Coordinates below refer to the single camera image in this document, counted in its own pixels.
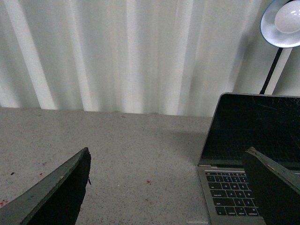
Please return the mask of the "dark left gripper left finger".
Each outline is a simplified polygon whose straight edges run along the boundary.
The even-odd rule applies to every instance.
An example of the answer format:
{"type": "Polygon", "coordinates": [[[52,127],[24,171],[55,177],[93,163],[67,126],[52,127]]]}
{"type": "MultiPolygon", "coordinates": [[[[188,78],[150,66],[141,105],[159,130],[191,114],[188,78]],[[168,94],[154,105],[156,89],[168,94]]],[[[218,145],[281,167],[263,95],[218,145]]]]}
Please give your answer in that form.
{"type": "Polygon", "coordinates": [[[91,155],[80,150],[0,210],[2,225],[74,225],[90,183],[91,155]]]}

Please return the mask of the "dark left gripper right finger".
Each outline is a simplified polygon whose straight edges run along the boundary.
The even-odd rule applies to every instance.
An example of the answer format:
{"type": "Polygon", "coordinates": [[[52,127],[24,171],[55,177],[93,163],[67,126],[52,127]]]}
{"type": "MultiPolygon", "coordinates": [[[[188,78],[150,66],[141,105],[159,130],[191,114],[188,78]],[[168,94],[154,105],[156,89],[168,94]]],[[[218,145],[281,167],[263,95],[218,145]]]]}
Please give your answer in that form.
{"type": "Polygon", "coordinates": [[[300,223],[300,177],[254,147],[242,163],[259,212],[267,225],[300,223]]]}

